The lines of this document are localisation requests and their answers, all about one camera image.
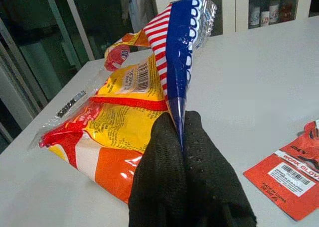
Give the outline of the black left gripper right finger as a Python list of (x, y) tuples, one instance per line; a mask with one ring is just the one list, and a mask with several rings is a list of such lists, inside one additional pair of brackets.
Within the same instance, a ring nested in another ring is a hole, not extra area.
[(202, 127), (187, 111), (184, 125), (188, 227), (255, 227), (256, 216), (238, 176)]

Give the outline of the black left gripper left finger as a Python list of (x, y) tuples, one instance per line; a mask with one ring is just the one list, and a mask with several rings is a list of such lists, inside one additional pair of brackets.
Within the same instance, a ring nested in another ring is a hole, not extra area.
[(180, 227), (186, 202), (180, 143), (170, 115), (163, 113), (152, 126), (151, 139), (134, 173), (129, 226)]

